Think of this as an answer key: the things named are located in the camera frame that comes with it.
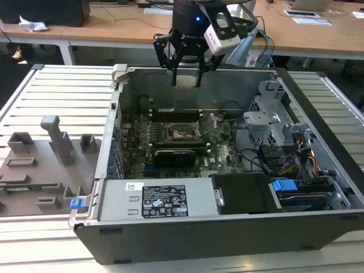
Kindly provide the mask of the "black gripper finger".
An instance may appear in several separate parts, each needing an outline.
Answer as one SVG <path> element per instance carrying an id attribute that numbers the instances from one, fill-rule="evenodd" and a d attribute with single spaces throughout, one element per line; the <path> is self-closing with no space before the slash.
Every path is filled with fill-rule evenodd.
<path id="1" fill-rule="evenodd" d="M 201 86 L 202 75 L 209 71 L 215 71 L 221 64 L 221 61 L 224 57 L 225 55 L 212 55 L 212 57 L 207 62 L 205 62 L 204 54 L 198 56 L 198 73 L 196 87 Z"/>
<path id="2" fill-rule="evenodd" d="M 179 33 L 155 34 L 153 45 L 159 60 L 160 67 L 168 69 L 172 72 L 171 85 L 175 86 L 177 79 L 177 68 L 182 60 L 181 35 Z M 170 45 L 172 45 L 175 50 L 171 59 L 164 51 L 165 47 Z"/>

